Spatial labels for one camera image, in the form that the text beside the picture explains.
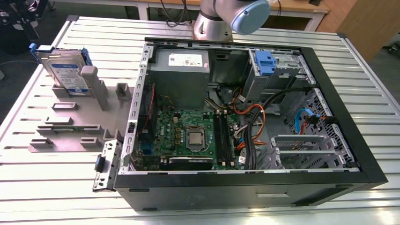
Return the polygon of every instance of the table leg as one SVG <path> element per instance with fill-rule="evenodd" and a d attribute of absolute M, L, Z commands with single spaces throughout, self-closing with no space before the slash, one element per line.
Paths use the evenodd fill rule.
<path fill-rule="evenodd" d="M 307 24 L 307 27 L 306 27 L 306 31 L 317 31 L 318 30 L 318 27 L 321 25 L 321 22 L 325 18 L 325 15 L 323 13 L 318 13 L 314 15 L 314 17 L 310 19 L 310 22 Z"/>
<path fill-rule="evenodd" d="M 139 19 L 141 20 L 150 20 L 149 8 L 150 8 L 150 5 L 147 2 L 138 2 L 138 10 L 139 10 Z"/>

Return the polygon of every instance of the hard drive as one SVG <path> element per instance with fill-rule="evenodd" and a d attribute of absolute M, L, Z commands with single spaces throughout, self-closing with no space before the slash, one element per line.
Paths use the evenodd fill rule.
<path fill-rule="evenodd" d="M 82 68 L 93 65 L 89 50 L 61 49 L 49 45 L 31 44 L 31 52 L 49 71 L 57 87 L 66 88 L 73 96 L 87 96 L 91 87 L 81 76 Z"/>

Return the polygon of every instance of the blue hard drive label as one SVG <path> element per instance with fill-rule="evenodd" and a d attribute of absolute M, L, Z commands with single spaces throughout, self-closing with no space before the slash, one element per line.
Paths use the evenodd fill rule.
<path fill-rule="evenodd" d="M 71 92 L 77 92 L 77 93 L 85 93 L 85 92 L 89 92 L 89 89 L 67 89 L 69 91 Z"/>
<path fill-rule="evenodd" d="M 57 63 L 54 63 L 53 65 L 51 65 L 53 67 L 55 67 L 55 68 L 65 68 L 65 69 L 78 69 L 79 68 L 79 66 L 78 65 L 75 65 L 75 64 L 57 64 Z"/>
<path fill-rule="evenodd" d="M 86 95 L 89 92 L 89 85 L 81 76 L 81 67 L 77 64 L 59 64 L 51 65 L 53 71 L 58 77 L 59 82 L 73 95 Z"/>

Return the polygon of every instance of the motherboard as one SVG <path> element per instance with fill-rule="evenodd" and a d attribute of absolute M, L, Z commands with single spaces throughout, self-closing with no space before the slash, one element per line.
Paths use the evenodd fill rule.
<path fill-rule="evenodd" d="M 193 162 L 194 169 L 241 169 L 234 132 L 238 115 L 227 112 L 170 111 L 158 113 L 154 142 L 142 142 L 143 169 L 163 170 L 163 164 Z"/>

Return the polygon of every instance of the ram slot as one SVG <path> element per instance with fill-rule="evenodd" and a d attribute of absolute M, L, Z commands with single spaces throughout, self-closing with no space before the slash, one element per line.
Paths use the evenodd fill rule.
<path fill-rule="evenodd" d="M 214 114 L 214 137 L 215 137 L 215 149 L 218 153 L 218 163 L 223 164 L 223 145 L 222 145 L 222 133 L 221 133 L 221 114 Z"/>
<path fill-rule="evenodd" d="M 230 126 L 229 126 L 229 120 L 227 115 L 223 114 L 221 117 L 221 131 L 222 131 L 222 137 L 223 137 L 223 158 L 227 165 L 234 166 L 234 160 L 233 160 L 233 149 L 231 149 L 231 138 L 230 138 Z"/>

